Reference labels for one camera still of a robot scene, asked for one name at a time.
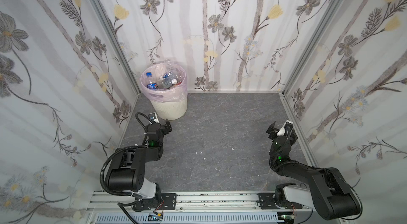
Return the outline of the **clear ribbed bottle white cap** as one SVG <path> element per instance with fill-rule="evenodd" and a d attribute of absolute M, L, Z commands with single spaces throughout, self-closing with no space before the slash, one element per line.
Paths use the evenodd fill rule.
<path fill-rule="evenodd" d="M 178 84 L 177 79 L 162 78 L 157 82 L 158 89 L 169 89 Z"/>

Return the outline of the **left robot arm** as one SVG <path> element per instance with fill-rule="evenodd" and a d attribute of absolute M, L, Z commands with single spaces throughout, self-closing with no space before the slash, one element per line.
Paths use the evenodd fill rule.
<path fill-rule="evenodd" d="M 158 161 L 164 152 L 164 136 L 172 131 L 171 123 L 151 123 L 146 126 L 145 142 L 117 149 L 100 171 L 102 189 L 116 196 L 131 196 L 134 211 L 159 208 L 163 203 L 157 183 L 145 177 L 146 163 Z"/>

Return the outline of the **Pepsi blue label bottle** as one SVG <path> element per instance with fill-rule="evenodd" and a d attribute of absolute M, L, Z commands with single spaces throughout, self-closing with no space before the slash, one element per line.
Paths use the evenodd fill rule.
<path fill-rule="evenodd" d="M 157 82 L 156 82 L 156 77 L 151 72 L 146 73 L 146 79 L 147 79 L 146 86 L 148 89 L 151 89 L 151 90 L 159 89 Z"/>

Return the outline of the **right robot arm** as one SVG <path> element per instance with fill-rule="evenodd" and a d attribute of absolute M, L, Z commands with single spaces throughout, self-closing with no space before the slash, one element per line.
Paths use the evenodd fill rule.
<path fill-rule="evenodd" d="M 272 123 L 267 134 L 272 141 L 270 169 L 306 185 L 304 188 L 293 183 L 276 186 L 273 196 L 276 206 L 287 208 L 295 203 L 307 206 L 325 220 L 355 220 L 361 216 L 360 197 L 338 169 L 309 166 L 290 158 L 291 148 L 298 139 L 291 121 L 286 121 L 280 129 Z"/>

